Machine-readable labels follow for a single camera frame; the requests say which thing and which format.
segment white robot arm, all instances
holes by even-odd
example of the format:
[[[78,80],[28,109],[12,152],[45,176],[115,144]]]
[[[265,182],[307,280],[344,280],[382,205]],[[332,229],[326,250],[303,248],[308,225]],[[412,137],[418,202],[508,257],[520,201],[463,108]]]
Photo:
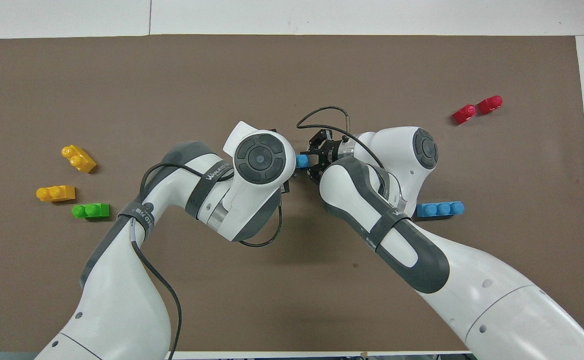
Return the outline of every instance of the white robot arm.
[[[81,300],[70,321],[38,360],[165,357],[170,320],[134,246],[138,250],[170,205],[231,242],[249,239],[278,207],[280,187],[294,171],[294,150],[284,137],[243,122],[223,150],[234,166],[203,143],[180,143],[149,182],[144,177],[138,196],[118,214],[85,265]]]
[[[362,134],[385,170],[359,144],[323,138],[329,138],[323,150],[332,150],[319,183],[326,210],[352,226],[477,358],[584,359],[584,330],[531,280],[411,221],[422,183],[438,161],[429,133],[395,127]]]

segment gray joint cap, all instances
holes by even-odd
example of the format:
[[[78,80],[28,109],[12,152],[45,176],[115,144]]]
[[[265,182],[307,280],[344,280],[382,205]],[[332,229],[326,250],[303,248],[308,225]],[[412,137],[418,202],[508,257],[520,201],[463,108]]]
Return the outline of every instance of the gray joint cap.
[[[425,169],[433,169],[438,163],[438,146],[429,132],[418,129],[412,140],[414,155]]]
[[[254,134],[241,141],[234,153],[236,171],[247,182],[268,184],[285,168],[283,143],[271,134]]]

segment toy building block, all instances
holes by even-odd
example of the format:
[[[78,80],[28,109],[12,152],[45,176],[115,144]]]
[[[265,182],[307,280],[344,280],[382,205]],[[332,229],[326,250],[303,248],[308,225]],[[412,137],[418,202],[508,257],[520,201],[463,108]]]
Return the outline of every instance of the toy building block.
[[[70,161],[70,165],[76,170],[88,173],[96,166],[94,160],[78,146],[70,145],[61,149],[61,155]]]
[[[94,219],[109,217],[108,203],[86,203],[84,205],[74,205],[72,208],[72,215],[76,219]]]
[[[39,187],[36,191],[36,197],[41,201],[66,201],[75,199],[74,187],[70,185],[59,185],[50,187]]]
[[[479,102],[479,109],[481,109],[482,114],[489,114],[494,110],[502,107],[503,105],[503,98],[501,96],[492,96],[486,98],[485,100]]]
[[[476,115],[476,106],[472,104],[465,105],[462,109],[455,112],[452,116],[456,119],[458,125],[465,123],[465,121],[470,120],[470,117]]]
[[[296,168],[310,167],[310,157],[307,155],[296,155]]]
[[[460,201],[420,203],[416,205],[417,215],[420,218],[460,215],[464,210],[465,205]]]

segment velcro strap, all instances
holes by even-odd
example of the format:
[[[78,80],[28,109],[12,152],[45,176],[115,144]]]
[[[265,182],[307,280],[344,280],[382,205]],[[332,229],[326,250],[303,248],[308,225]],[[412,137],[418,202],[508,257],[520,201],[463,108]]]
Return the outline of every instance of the velcro strap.
[[[228,171],[232,169],[229,162],[221,160],[210,167],[208,171],[203,174],[203,176],[198,180],[192,194],[190,194],[189,199],[185,205],[185,211],[190,214],[194,219],[198,220],[198,210],[203,205],[203,201],[210,194],[214,184]]]
[[[125,205],[123,210],[121,210],[116,216],[136,219],[145,230],[145,239],[147,239],[154,228],[154,215],[152,215],[152,213],[139,202],[128,203],[128,205]]]
[[[397,209],[396,207],[388,209],[384,214],[381,215],[381,218],[376,221],[365,241],[370,246],[370,248],[376,252],[378,244],[383,241],[383,238],[394,227],[394,224],[398,223],[402,219],[409,218],[409,216],[401,212],[401,210]]]

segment brown paper surface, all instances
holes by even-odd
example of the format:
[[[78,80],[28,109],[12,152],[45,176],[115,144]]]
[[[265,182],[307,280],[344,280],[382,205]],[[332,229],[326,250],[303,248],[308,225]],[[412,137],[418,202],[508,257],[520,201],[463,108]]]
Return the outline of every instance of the brown paper surface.
[[[451,114],[493,95],[501,109]],[[420,126],[438,167],[420,203],[463,201],[426,230],[504,260],[584,327],[584,116],[575,39],[492,36],[212,36],[0,39],[0,351],[38,351],[72,316],[79,274],[113,221],[85,221],[38,187],[116,214],[173,144],[222,153],[238,121],[276,128],[325,105],[355,133]],[[338,112],[315,123],[344,126]],[[81,146],[80,173],[60,155]],[[229,243],[170,208],[143,251],[184,310],[180,351],[442,351],[465,346],[305,174],[265,248]],[[254,242],[268,239],[276,216]],[[169,294],[155,282],[170,312]]]

